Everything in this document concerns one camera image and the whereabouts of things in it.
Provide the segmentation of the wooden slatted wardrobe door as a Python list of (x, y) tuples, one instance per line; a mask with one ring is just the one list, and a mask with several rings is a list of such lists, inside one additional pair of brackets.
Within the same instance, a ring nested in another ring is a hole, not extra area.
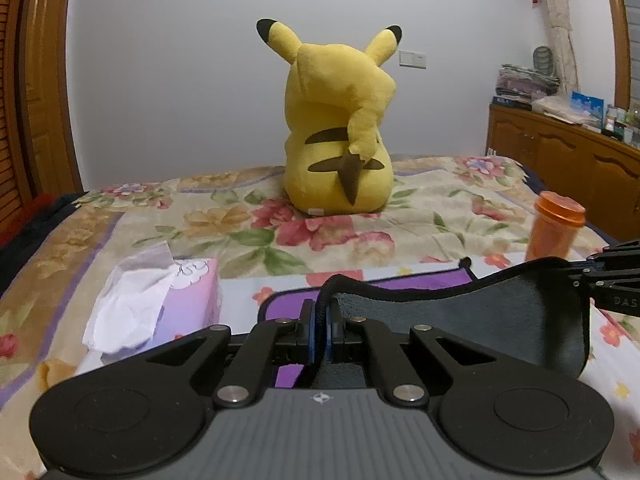
[(1, 226), (40, 195), (82, 190), (70, 126), (70, 0), (1, 0)]

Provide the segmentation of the blue picture card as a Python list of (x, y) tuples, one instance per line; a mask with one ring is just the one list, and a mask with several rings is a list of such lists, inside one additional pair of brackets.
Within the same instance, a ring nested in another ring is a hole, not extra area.
[(573, 91), (570, 96), (570, 108), (580, 117), (580, 123), (601, 129), (604, 117), (604, 99), (586, 96)]

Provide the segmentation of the yellow Pikachu plush toy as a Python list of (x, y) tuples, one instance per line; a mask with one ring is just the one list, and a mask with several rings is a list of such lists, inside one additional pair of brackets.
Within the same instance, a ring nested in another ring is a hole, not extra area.
[(382, 66), (396, 52), (401, 28), (384, 28), (364, 50), (305, 44), (271, 18), (259, 20), (256, 29), (290, 66), (283, 186), (293, 206), (310, 216), (380, 210), (394, 183), (380, 125), (396, 92)]

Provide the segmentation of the floral bed blanket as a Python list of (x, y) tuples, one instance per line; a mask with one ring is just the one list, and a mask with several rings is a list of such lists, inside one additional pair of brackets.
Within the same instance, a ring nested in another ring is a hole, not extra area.
[(513, 159), (420, 157), (396, 162), (376, 214), (311, 219), (277, 167), (122, 183), (85, 195), (40, 196), (1, 223), (1, 474), (35, 479), (27, 419), (38, 396), (86, 355), (94, 300), (125, 258), (166, 245), (180, 260), (213, 259), (226, 323), (242, 330), (284, 283), (331, 275), (370, 280), (470, 258), (477, 275), (521, 260), (542, 182)]

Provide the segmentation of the orange plastic cup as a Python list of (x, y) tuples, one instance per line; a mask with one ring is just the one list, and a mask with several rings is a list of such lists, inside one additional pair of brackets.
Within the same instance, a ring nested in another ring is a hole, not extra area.
[(542, 191), (535, 209), (525, 260), (544, 257), (566, 259), (578, 232), (586, 224), (585, 207), (570, 197)]

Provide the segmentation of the white wall switch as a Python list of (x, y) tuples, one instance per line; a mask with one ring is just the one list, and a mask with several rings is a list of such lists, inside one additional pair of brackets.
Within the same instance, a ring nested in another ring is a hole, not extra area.
[(401, 67), (426, 69), (426, 55), (420, 52), (401, 50), (398, 52), (398, 64)]

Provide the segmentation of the brown wooden cabinet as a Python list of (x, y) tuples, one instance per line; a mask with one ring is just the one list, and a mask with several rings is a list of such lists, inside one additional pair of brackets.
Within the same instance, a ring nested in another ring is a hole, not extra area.
[(619, 242), (639, 237), (639, 151), (586, 128), (492, 104), (486, 148), (532, 170), (548, 190), (582, 204)]

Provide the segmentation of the stack of folded fabrics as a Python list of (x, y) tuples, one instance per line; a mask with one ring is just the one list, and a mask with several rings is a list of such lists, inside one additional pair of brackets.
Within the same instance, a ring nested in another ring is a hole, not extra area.
[(498, 71), (496, 95), (507, 99), (532, 102), (558, 93), (560, 81), (519, 65), (502, 64)]

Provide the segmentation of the purple tissue box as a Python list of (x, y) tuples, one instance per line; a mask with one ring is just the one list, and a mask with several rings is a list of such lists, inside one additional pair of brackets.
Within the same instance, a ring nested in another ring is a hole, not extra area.
[(218, 322), (215, 259), (176, 259), (165, 242), (122, 260), (96, 297), (79, 373), (95, 370)]

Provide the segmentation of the purple and grey towel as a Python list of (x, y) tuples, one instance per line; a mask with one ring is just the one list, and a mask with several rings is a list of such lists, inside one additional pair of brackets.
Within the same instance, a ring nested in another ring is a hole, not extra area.
[(453, 269), (364, 282), (336, 274), (317, 287), (276, 292), (258, 321), (299, 318), (305, 301), (337, 302), (345, 318), (363, 316), (396, 334), (431, 325), (485, 348), (578, 377), (588, 361), (590, 307), (570, 264), (542, 258), (477, 278), (470, 259)]

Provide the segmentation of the floral curtain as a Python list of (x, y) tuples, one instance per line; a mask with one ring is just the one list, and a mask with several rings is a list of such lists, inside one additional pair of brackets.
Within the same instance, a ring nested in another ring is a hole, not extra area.
[(542, 0), (547, 10), (551, 49), (560, 92), (570, 96), (579, 90), (577, 62), (570, 24), (568, 0)]

